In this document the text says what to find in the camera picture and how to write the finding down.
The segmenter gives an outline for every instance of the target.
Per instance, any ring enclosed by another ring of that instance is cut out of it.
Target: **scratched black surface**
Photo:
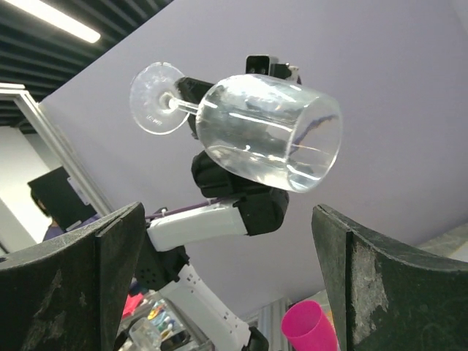
[[[342,297],[346,301],[346,323],[335,321],[340,340],[347,340],[342,351],[468,350],[467,263],[395,241],[324,205],[314,209],[312,226],[321,267],[327,266],[324,260],[343,260],[331,254],[346,256],[344,261],[349,271],[346,279],[332,279],[330,271],[322,269],[329,296],[347,294]],[[342,237],[350,233],[352,238],[347,249],[343,249]],[[335,248],[321,244],[325,236],[328,243],[335,242]],[[369,257],[373,257],[373,269],[365,271],[362,268],[369,267],[369,262],[364,262]],[[381,278],[381,285],[372,282],[374,276],[370,271],[373,270]],[[357,298],[370,305],[373,301],[366,298],[385,296],[386,302],[377,303],[369,314],[368,309],[353,306],[352,291],[358,291]],[[334,316],[343,315],[332,303],[331,310]],[[370,319],[363,317],[364,312]],[[362,326],[356,325],[357,320],[367,320],[369,328],[368,335],[356,339],[360,328],[362,336]]]
[[[132,278],[130,266],[137,261],[137,251],[119,257],[116,245],[125,244],[122,237],[135,241],[133,246],[141,244],[144,228],[143,207],[134,204],[3,256],[0,350],[111,350]],[[106,248],[112,239],[113,247]]]

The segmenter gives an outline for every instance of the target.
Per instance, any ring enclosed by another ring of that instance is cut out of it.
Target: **fluorescent light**
[[[101,34],[97,31],[85,26],[40,0],[5,1],[87,42],[97,42],[101,37]]]

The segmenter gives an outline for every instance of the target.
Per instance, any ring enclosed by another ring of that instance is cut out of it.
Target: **clear plastic wine glass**
[[[184,75],[155,63],[133,80],[130,107],[145,131],[166,135],[196,115],[197,136],[218,165],[238,176],[292,192],[308,192],[332,168],[342,117],[326,94],[266,75],[220,80],[199,105],[183,101]]]

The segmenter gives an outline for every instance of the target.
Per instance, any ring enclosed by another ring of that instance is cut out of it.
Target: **pink cup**
[[[302,301],[283,317],[281,330],[296,351],[337,351],[335,330],[315,301]]]

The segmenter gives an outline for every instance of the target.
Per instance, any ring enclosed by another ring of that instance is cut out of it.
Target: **black slatted ceiling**
[[[101,34],[90,44],[0,0],[0,82],[24,84],[40,102],[172,0],[44,0]],[[0,100],[0,127],[34,133],[14,102]]]

